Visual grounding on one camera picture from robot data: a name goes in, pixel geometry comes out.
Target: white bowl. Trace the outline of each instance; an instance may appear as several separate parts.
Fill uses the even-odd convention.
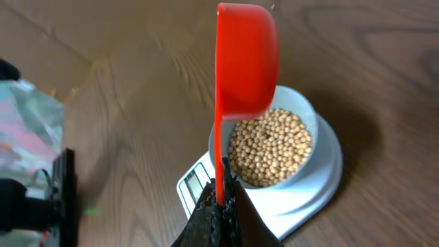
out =
[[[276,90],[274,92],[273,101],[270,105],[270,109],[285,109],[293,112],[294,114],[298,115],[302,122],[306,125],[307,130],[311,134],[312,137],[312,151],[311,154],[308,156],[308,159],[305,163],[303,163],[297,172],[286,179],[285,181],[278,183],[277,185],[273,185],[270,187],[255,187],[254,185],[251,185],[250,183],[244,182],[241,180],[240,177],[238,177],[238,180],[242,184],[242,186],[246,189],[281,189],[285,187],[286,185],[290,185],[292,182],[300,178],[302,175],[303,168],[308,163],[309,159],[312,157],[314,153],[314,149],[316,148],[317,138],[318,138],[318,120],[317,120],[317,114],[314,111],[313,106],[311,103],[309,103],[308,99],[305,98],[302,94],[300,94],[298,91],[288,88],[286,86],[276,86]],[[222,135],[221,135],[221,153],[223,155],[228,156],[228,146],[229,146],[229,140],[233,133],[233,130],[235,129],[236,121],[223,121],[221,124],[222,129]],[[211,134],[209,136],[209,156],[211,158],[211,162],[213,165],[215,165],[214,162],[214,138],[213,138],[213,127]],[[239,174],[236,174],[233,170],[231,171],[232,176],[239,176]]]

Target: scale display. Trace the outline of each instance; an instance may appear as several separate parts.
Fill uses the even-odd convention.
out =
[[[187,177],[181,181],[178,187],[184,196],[185,206],[189,212],[193,211],[204,186],[210,181],[211,178],[207,175],[202,163],[198,163],[195,169],[189,172]]]

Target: red plastic scoop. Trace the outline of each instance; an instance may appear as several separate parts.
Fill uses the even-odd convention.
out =
[[[217,203],[224,203],[221,121],[255,119],[273,99],[278,38],[271,14],[252,4],[220,3],[215,83],[215,177]]]

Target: brown wooden surface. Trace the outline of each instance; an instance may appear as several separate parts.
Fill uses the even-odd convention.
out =
[[[251,3],[274,5],[278,83],[311,100],[344,152],[336,197],[286,245],[438,244],[439,2]],[[104,56],[84,55],[93,69],[66,103],[64,145],[101,215],[81,219],[79,246],[168,246],[183,229],[176,183],[213,123],[216,5],[145,2]]]

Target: kitchen scale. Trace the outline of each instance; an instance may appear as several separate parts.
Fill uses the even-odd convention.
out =
[[[246,189],[265,225],[280,240],[322,209],[340,183],[343,170],[340,143],[319,115],[318,130],[316,148],[301,178],[282,189]],[[207,152],[178,181],[178,196],[188,219],[205,184],[214,177],[215,169]]]

